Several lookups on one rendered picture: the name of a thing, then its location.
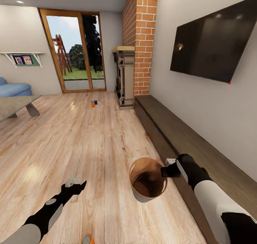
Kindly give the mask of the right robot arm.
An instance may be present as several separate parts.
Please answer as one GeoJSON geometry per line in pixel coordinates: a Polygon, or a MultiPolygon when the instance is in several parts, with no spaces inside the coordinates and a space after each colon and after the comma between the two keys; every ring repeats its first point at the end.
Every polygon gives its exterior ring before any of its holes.
{"type": "Polygon", "coordinates": [[[232,200],[189,155],[166,159],[162,177],[183,175],[192,187],[218,244],[257,244],[257,221],[232,200]]]}

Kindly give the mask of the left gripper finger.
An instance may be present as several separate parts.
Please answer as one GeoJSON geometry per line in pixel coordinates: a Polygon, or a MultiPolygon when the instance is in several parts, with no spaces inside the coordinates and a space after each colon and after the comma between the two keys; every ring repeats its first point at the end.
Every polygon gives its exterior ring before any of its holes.
{"type": "Polygon", "coordinates": [[[84,190],[84,188],[85,188],[85,186],[86,186],[86,183],[87,183],[87,181],[84,182],[84,183],[81,185],[81,191],[84,190]]]}

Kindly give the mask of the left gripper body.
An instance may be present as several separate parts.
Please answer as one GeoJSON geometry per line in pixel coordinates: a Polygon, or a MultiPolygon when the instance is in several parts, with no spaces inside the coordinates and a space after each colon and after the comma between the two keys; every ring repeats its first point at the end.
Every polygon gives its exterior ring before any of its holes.
{"type": "Polygon", "coordinates": [[[71,187],[65,187],[65,185],[62,185],[61,192],[66,192],[69,195],[69,198],[68,198],[68,201],[69,201],[72,195],[79,195],[81,193],[81,185],[73,184],[73,186],[71,187]]]}

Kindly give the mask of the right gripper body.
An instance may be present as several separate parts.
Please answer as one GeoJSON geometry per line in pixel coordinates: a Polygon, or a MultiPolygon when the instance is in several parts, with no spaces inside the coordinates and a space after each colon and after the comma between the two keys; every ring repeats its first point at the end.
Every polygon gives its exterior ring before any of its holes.
{"type": "Polygon", "coordinates": [[[174,173],[174,171],[172,170],[172,165],[170,165],[168,167],[161,167],[161,173],[162,173],[162,177],[164,177],[164,178],[178,178],[178,177],[180,177],[180,175],[174,173]]]}

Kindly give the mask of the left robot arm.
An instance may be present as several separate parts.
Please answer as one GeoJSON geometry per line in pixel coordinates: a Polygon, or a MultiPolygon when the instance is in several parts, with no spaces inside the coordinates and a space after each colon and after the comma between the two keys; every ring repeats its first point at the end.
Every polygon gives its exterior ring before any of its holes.
{"type": "Polygon", "coordinates": [[[45,202],[43,208],[35,215],[28,217],[24,225],[1,244],[39,244],[60,217],[63,206],[72,195],[79,195],[84,190],[87,181],[82,185],[73,184],[82,181],[82,178],[67,178],[66,184],[61,186],[60,194],[45,202]]]}

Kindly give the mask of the trash can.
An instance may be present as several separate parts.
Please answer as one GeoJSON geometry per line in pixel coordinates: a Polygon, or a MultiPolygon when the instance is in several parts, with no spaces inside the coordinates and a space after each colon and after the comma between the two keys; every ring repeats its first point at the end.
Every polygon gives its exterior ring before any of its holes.
{"type": "Polygon", "coordinates": [[[161,167],[157,160],[141,157],[130,167],[130,183],[136,200],[141,203],[151,201],[161,196],[168,184],[168,178],[162,177],[161,167]],[[165,189],[164,183],[166,181],[165,189]]]}

